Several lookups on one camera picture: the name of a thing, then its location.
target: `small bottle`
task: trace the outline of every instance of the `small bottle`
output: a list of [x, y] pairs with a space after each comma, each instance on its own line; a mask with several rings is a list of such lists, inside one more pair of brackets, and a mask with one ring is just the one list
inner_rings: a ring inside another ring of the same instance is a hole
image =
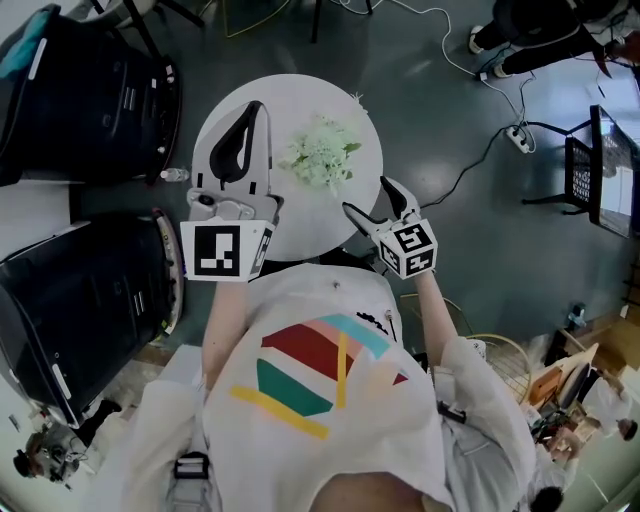
[[160, 173], [160, 177], [166, 182], [177, 182], [177, 181], [187, 181], [189, 179], [189, 171], [186, 169], [178, 169], [172, 167], [170, 169], [165, 169]]

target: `hair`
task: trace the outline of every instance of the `hair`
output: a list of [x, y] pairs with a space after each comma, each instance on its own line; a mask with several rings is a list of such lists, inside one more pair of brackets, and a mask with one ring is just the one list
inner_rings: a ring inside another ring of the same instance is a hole
[[25, 478], [32, 478], [31, 463], [29, 457], [22, 450], [18, 450], [18, 455], [13, 458], [13, 465], [16, 467], [16, 471]]
[[531, 512], [554, 512], [560, 508], [563, 499], [560, 487], [545, 487], [536, 494], [529, 509]]
[[635, 420], [629, 421], [631, 422], [631, 425], [629, 426], [629, 430], [627, 430], [627, 433], [623, 437], [625, 441], [631, 441], [636, 436], [636, 432], [638, 431], [638, 423]]

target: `sneaker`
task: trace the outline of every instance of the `sneaker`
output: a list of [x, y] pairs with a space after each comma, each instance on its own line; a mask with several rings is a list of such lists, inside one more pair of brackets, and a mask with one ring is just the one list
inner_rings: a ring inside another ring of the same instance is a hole
[[509, 77], [512, 77], [512, 76], [513, 76], [513, 75], [508, 75], [507, 73], [505, 73], [505, 72], [503, 71], [503, 69], [502, 69], [502, 62], [493, 68], [493, 74], [494, 74], [497, 78], [509, 78]]
[[479, 53], [482, 53], [484, 51], [484, 48], [480, 48], [475, 41], [476, 34], [482, 29], [483, 27], [481, 27], [480, 25], [476, 25], [471, 29], [471, 34], [469, 35], [469, 51], [474, 55], [478, 55]]

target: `yellow stripe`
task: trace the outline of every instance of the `yellow stripe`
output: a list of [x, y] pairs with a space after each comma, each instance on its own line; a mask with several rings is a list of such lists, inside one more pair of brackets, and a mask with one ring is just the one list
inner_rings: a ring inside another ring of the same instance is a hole
[[338, 386], [336, 387], [336, 407], [344, 409], [347, 405], [347, 345], [349, 337], [340, 331], [338, 337]]
[[245, 400], [262, 407], [273, 414], [276, 418], [288, 423], [302, 432], [319, 437], [320, 439], [326, 439], [329, 435], [328, 427], [325, 427], [315, 421], [308, 420], [294, 410], [289, 409], [286, 405], [271, 398], [269, 395], [265, 395], [257, 389], [233, 386], [230, 394], [234, 398], [239, 398], [240, 400]]

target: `concrete floor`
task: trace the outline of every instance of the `concrete floor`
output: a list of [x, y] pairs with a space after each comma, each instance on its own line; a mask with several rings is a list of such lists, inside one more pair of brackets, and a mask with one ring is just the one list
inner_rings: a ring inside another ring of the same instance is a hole
[[[433, 4], [414, 3], [423, 8]], [[453, 23], [450, 57], [475, 71], [493, 53], [470, 55], [467, 35], [472, 25], [490, 20], [492, 1], [437, 4], [449, 11]], [[352, 0], [352, 5], [364, 9], [362, 0]], [[294, 0], [268, 24], [230, 40], [224, 38], [220, 16], [203, 31], [168, 10], [166, 25], [153, 13], [147, 16], [157, 45], [176, 61], [184, 84], [173, 165], [190, 165], [200, 126], [224, 96], [277, 73], [313, 75], [363, 94], [361, 102], [382, 143], [384, 173], [421, 202], [447, 191], [459, 171], [480, 157], [490, 137], [514, 121], [499, 93], [444, 60], [442, 13], [417, 16], [385, 2], [372, 17], [356, 16], [325, 1], [319, 43], [311, 45], [312, 13], [312, 5]], [[141, 47], [135, 32], [127, 37]], [[640, 108], [631, 73], [612, 71], [616, 81], [611, 84], [632, 92], [616, 95], [618, 103], [607, 108], [633, 117]], [[528, 119], [566, 128], [586, 120], [589, 105], [603, 102], [596, 72], [593, 62], [578, 61], [539, 70], [537, 81], [524, 89]], [[492, 83], [503, 87], [519, 108], [518, 86], [525, 78]], [[607, 81], [601, 75], [601, 84]], [[605, 103], [612, 101], [608, 96]], [[477, 332], [521, 341], [562, 324], [572, 301], [586, 303], [588, 317], [618, 309], [625, 292], [622, 280], [635, 252], [632, 241], [591, 225], [586, 216], [562, 216], [559, 206], [520, 204], [523, 197], [562, 191], [563, 151], [558, 148], [563, 140], [534, 130], [535, 154], [523, 155], [500, 136], [486, 162], [470, 171], [451, 197], [424, 211], [440, 244], [437, 277], [445, 296], [464, 309]], [[188, 186], [158, 183], [149, 189], [130, 182], [85, 188], [81, 211], [159, 206], [177, 224], [187, 216]], [[390, 213], [385, 199], [378, 198], [374, 215]], [[355, 235], [346, 246], [358, 254], [369, 244]], [[412, 281], [390, 281], [398, 295], [414, 291]], [[171, 345], [201, 343], [213, 292], [212, 284], [188, 283], [185, 315], [168, 341]], [[417, 324], [407, 321], [405, 341], [419, 345], [420, 340]]]

